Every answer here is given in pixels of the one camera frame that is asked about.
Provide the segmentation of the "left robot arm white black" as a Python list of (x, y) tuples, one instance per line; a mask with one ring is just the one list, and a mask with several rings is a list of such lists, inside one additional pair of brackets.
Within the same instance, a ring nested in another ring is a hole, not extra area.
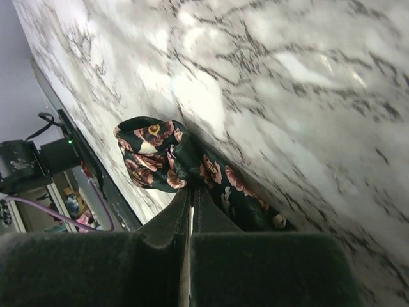
[(52, 176), (81, 163), (72, 141), (59, 139), (37, 148), (32, 141), (1, 143), (1, 192), (17, 194), (52, 183)]

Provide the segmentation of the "dark floral rose tie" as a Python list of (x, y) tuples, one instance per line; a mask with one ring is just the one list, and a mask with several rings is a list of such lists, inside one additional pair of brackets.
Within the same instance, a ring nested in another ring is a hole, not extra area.
[(136, 117), (114, 136), (131, 181), (167, 193), (205, 187), (214, 204), (247, 231), (293, 230), (293, 225), (247, 187), (224, 158), (207, 149), (180, 122)]

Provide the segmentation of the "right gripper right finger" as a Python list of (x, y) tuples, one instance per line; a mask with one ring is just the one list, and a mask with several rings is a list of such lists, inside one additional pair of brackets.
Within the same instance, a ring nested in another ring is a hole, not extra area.
[(244, 232), (204, 188), (192, 195), (192, 306), (360, 306), (348, 261), (330, 236)]

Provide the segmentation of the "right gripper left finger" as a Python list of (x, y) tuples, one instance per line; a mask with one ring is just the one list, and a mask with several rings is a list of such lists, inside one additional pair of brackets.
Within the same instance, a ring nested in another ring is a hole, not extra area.
[(2, 306), (187, 306), (191, 193), (134, 232), (1, 237)]

